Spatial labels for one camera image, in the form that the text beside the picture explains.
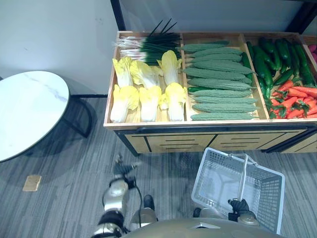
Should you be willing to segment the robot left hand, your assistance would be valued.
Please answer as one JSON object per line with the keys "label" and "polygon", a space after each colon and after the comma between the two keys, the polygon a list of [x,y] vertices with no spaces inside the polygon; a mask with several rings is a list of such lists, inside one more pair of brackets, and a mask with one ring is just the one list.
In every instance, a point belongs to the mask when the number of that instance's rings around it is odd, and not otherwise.
{"label": "robot left hand", "polygon": [[140,167],[142,162],[134,162],[132,164],[124,164],[122,155],[117,154],[115,157],[115,164],[113,167],[113,175],[115,178],[122,178],[129,174],[131,171]]}

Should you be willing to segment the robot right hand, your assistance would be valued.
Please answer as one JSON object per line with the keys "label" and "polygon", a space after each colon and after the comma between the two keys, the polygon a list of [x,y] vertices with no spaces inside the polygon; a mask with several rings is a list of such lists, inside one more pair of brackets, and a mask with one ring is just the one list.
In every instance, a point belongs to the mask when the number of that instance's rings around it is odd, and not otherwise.
{"label": "robot right hand", "polygon": [[237,200],[237,199],[229,199],[228,204],[232,206],[233,212],[237,214],[242,214],[250,211],[249,205],[245,199]]}

